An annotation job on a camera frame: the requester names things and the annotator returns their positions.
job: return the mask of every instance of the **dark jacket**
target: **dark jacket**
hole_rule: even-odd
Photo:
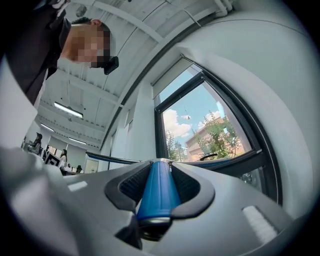
[[[18,40],[5,54],[11,71],[21,89],[34,104],[47,78],[57,70],[71,23],[64,18],[64,10],[57,17],[58,9],[44,5],[34,10],[25,22]]]

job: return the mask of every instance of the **black rubber seal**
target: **black rubber seal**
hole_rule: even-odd
[[[182,204],[171,212],[171,219],[194,218],[204,212],[215,198],[214,185],[207,179],[173,162],[171,173]]]
[[[134,163],[128,165],[128,168],[133,166],[136,166],[133,170],[110,180],[104,188],[104,193],[119,210],[136,213],[136,206],[145,190],[151,162]]]

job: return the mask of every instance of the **sky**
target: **sky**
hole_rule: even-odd
[[[160,93],[161,102],[192,77],[188,70],[184,71]],[[175,141],[185,147],[185,142],[193,136],[192,129],[198,131],[204,126],[204,116],[210,119],[209,111],[215,117],[219,116],[215,99],[203,85],[199,85],[163,113],[164,128],[173,133]]]

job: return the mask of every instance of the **ceiling beam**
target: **ceiling beam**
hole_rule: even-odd
[[[44,128],[44,127],[42,127],[40,125],[40,121],[37,118],[34,121],[39,125],[39,127],[41,127],[42,129],[46,130],[46,128]],[[64,134],[64,132],[62,132],[62,131],[61,132],[58,131],[58,132],[59,133],[50,132],[50,136],[55,137],[58,140],[61,140],[61,141],[65,142],[65,143],[71,144],[73,146],[76,146],[76,147],[79,147],[79,148],[82,148],[82,149],[86,149],[88,151],[96,151],[97,153],[99,152],[99,148],[97,148],[98,145],[96,145],[97,147],[95,147],[95,146],[91,146],[89,144],[85,145],[85,144],[77,143],[77,142],[72,141],[71,139],[69,139],[68,135]]]
[[[88,92],[90,94],[93,94],[101,99],[104,99],[108,102],[111,102],[115,105],[118,104],[119,97],[116,95],[113,95],[112,93],[105,91],[87,81],[84,81],[74,75],[68,74],[64,72],[61,69],[58,69],[56,73],[51,76],[46,83],[54,83],[55,79],[61,80],[61,81],[68,81],[71,85],[74,87],[77,87],[81,90],[84,90],[85,92]]]
[[[83,134],[76,133],[73,130],[69,130],[67,128],[64,128],[64,127],[46,119],[44,116],[41,116],[39,114],[36,116],[36,119],[40,123],[44,124],[45,126],[48,126],[49,128],[53,129],[54,131],[63,132],[64,135],[71,137],[72,139],[79,140],[81,142],[85,142],[87,144],[91,144],[91,145],[95,145],[95,146],[99,146],[101,144],[101,140],[98,140],[95,138],[90,138],[90,137],[87,137]]]
[[[196,21],[200,21],[201,19],[215,13],[217,11],[217,8],[215,6],[210,7],[208,9],[205,9],[201,12],[199,12],[198,14],[194,15],[194,19]],[[131,75],[130,80],[127,82],[126,86],[124,87],[124,89],[122,90],[122,93],[119,97],[119,102],[122,102],[122,100],[125,98],[127,92],[130,90],[131,86],[133,86],[133,84],[135,83],[135,81],[139,78],[139,75],[144,71],[144,69],[151,64],[151,61],[157,57],[157,55],[159,54],[159,52],[161,52],[161,50],[165,49],[165,46],[167,46],[170,42],[174,41],[175,38],[177,38],[177,36],[183,32],[184,30],[186,30],[188,27],[192,26],[194,23],[194,21],[190,18],[188,20],[186,20],[185,22],[183,22],[182,24],[180,24],[179,26],[175,27],[174,30],[172,30],[164,39],[163,41],[161,41],[160,43],[158,43],[158,45],[151,51],[148,53],[148,55],[143,59],[143,61],[140,62],[140,64],[136,67],[134,73]],[[162,54],[158,55],[158,58],[160,59],[167,51],[163,51]],[[109,130],[109,127],[113,125],[112,120],[114,119],[116,113],[117,113],[117,108],[115,107],[109,117],[108,123],[106,124],[105,127],[105,132],[103,134],[103,140],[102,140],[102,144],[101,144],[101,148],[103,147],[105,140],[107,138],[107,133]]]
[[[66,119],[71,119],[73,122],[75,122],[79,125],[85,126],[87,128],[91,128],[91,129],[94,129],[99,132],[105,131],[105,128],[103,128],[101,126],[97,126],[97,125],[92,124],[90,122],[84,121],[83,119],[80,119],[78,117],[74,117],[71,114],[68,114],[60,109],[57,109],[56,107],[51,106],[50,104],[44,102],[43,100],[40,101],[39,108],[44,108],[44,109],[49,110],[50,112],[55,113],[61,117],[64,117]]]
[[[157,42],[161,42],[164,39],[161,35],[159,35],[156,31],[154,31],[151,27],[149,27],[147,24],[142,22],[140,19],[137,19],[136,17],[132,16],[131,14],[119,8],[113,7],[109,4],[99,2],[99,1],[96,1],[93,4],[93,6],[96,8],[105,10],[108,13],[111,13],[113,15],[118,16],[121,19],[128,21],[129,23],[135,25],[138,29],[142,30],[144,33],[149,35],[151,38],[153,38]]]

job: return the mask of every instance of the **ear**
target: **ear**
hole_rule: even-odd
[[[92,19],[90,20],[91,25],[96,25],[96,26],[100,26],[101,25],[101,21],[99,19]]]

